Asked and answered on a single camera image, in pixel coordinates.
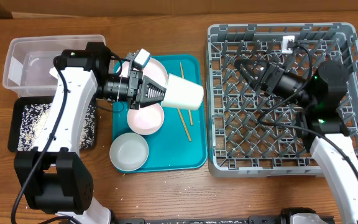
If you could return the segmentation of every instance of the wooden chopstick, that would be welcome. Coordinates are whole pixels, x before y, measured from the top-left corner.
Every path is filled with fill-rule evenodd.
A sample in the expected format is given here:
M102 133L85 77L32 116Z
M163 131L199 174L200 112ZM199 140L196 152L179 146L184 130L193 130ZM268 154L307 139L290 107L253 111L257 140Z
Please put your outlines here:
M185 128L185 131L186 131L186 134L187 134L187 138L189 139L189 141L191 141L191 137L190 137L189 131L187 130L185 120L183 119L183 116L181 115L181 112L180 112L179 109L178 109L178 113L179 113L179 116L180 116L180 119L181 119L181 123L183 124L183 127Z
M183 67L181 66L181 62L180 62L180 71L181 71L181 77L185 78L185 74L183 74ZM189 117L190 117L190 125L193 125L193 118L191 117L191 110L189 110Z

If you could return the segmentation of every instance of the gray dish rack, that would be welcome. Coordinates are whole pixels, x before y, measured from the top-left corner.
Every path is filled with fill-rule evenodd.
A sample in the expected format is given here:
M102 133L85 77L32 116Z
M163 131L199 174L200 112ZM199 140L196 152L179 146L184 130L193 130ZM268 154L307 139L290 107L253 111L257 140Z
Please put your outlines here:
M206 46L209 171L215 177L323 176L295 130L257 124L258 115L280 99L252 91L234 67L237 58L276 60L287 72L306 78L307 54L296 49L296 56L282 55L284 35L308 40L313 71L325 60L336 60L352 73L338 110L358 158L358 40L353 25L218 24L208 28ZM300 109L285 105L266 118L294 124Z

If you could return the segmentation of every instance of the white cylinder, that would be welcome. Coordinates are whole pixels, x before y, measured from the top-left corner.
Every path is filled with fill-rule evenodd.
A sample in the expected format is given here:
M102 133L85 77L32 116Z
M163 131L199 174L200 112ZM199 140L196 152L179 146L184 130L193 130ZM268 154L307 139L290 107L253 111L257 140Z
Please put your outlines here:
M198 110L204 98L201 85L185 80L182 77L169 74L165 85L167 92L161 106L186 110Z

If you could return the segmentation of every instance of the teal tray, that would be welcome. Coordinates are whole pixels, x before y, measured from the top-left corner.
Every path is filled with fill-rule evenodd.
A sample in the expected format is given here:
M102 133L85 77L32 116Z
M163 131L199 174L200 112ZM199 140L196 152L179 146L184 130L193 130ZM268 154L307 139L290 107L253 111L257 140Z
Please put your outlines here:
M181 62L185 78L201 85L200 65L194 56L161 55L153 56L153 58L162 63L165 69L167 69L168 74L171 73L179 77L181 77ZM143 136L149 144L149 157L146 163L141 168L129 173L197 169L205 163L207 158L207 141L204 103L201 104L198 110L191 112L193 118L192 126L190 126L188 111L181 111L191 136L191 142L187 138L178 110L175 108L163 108L163 110L165 119L162 127L154 134ZM128 109L125 104L122 112L113 113L113 140L124 133L133 132L128 127L127 112Z

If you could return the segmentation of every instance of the wooden table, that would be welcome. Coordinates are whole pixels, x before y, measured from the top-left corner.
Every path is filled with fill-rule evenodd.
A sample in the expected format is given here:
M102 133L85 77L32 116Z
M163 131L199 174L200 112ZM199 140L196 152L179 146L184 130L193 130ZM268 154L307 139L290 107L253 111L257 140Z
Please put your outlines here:
M226 14L204 16L93 17L69 19L0 20L0 223L8 223L20 189L7 150L12 108L17 95L2 87L10 41L16 37L102 34L110 49L126 55L145 48L154 55L192 54L204 79L208 26L221 23L350 22L358 33L358 12L283 14ZM285 207L310 207L340 221L333 195L324 178L276 177L217 179L208 163L198 170L122 175L109 160L111 115L100 111L98 143L81 158L94 180L94 196L118 218L234 218L277 215ZM41 222L51 215L26 209L23 199L18 223Z

